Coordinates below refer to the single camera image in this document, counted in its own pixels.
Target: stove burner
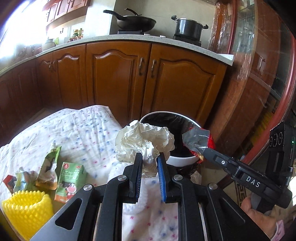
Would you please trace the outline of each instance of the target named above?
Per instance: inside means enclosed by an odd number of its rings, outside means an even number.
[[[202,45],[201,41],[198,41],[196,39],[187,38],[187,37],[181,37],[181,36],[178,36],[178,35],[174,35],[173,39],[183,41],[183,42],[186,42],[186,43],[190,43],[190,44],[194,44],[194,45],[197,45],[199,47],[201,47],[201,45]]]
[[[122,29],[119,29],[117,34],[140,34],[140,35],[144,35],[144,33],[142,31],[129,31],[129,30],[122,30]]]

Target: cabinet handle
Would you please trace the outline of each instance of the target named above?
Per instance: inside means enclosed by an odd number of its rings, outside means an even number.
[[[142,64],[143,64],[143,62],[144,62],[144,58],[141,58],[141,60],[140,60],[140,65],[139,65],[139,76],[142,75],[142,73],[141,73],[141,69],[142,69]]]
[[[152,67],[151,67],[151,78],[153,78],[153,70],[154,70],[154,65],[156,64],[156,60],[152,60]]]

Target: pot handle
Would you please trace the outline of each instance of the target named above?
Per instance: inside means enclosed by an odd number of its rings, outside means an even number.
[[[118,20],[121,20],[121,21],[125,21],[125,20],[126,20],[126,17],[121,16],[121,15],[118,14],[117,12],[114,12],[114,11],[111,11],[111,10],[104,10],[103,12],[104,12],[104,13],[109,13],[109,14],[114,15]]]
[[[124,10],[128,10],[128,11],[130,11],[130,12],[132,12],[134,15],[136,15],[136,16],[142,16],[142,14],[137,14],[134,10],[132,10],[132,9],[130,9],[130,8],[125,8]]]

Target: cabinet door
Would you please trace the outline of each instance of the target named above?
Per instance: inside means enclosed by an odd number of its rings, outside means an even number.
[[[101,42],[86,47],[89,103],[109,106],[125,126],[140,119],[151,44]]]
[[[6,125],[0,110],[0,147],[6,145],[7,143],[8,143],[8,138],[6,136]]]
[[[172,111],[205,123],[220,89],[226,65],[192,51],[153,44],[142,116]]]
[[[35,61],[28,61],[15,67],[12,77],[17,104],[24,120],[27,121],[42,109]]]
[[[52,53],[36,58],[36,72],[43,106],[53,110],[62,108],[59,81],[52,74]]]
[[[90,0],[70,0],[70,5],[68,12],[71,12],[75,9],[88,5]]]
[[[68,7],[70,4],[70,0],[60,0],[57,4],[57,11],[54,17],[54,20],[56,20],[57,18],[65,15],[68,11]]]
[[[11,140],[25,123],[16,103],[12,72],[0,77],[0,113],[1,126],[5,128],[8,140]]]
[[[59,81],[64,108],[88,106],[85,77],[85,45],[53,52],[53,72]]]
[[[57,10],[58,3],[54,3],[53,6],[48,10],[47,23],[51,23],[54,20],[54,16]]]

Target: metal screw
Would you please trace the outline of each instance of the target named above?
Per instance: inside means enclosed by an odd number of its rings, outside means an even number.
[[[125,181],[127,179],[127,176],[126,175],[120,175],[118,176],[118,181]]]
[[[174,176],[174,179],[175,179],[176,181],[181,181],[181,180],[183,179],[183,177],[182,177],[181,175],[175,175],[175,176]]]
[[[218,186],[217,186],[216,183],[210,183],[209,188],[212,189],[212,190],[216,190],[218,188]]]
[[[83,187],[83,190],[84,191],[89,191],[89,190],[91,190],[92,189],[92,185],[90,185],[90,184],[86,184],[86,185],[84,185],[84,187]]]

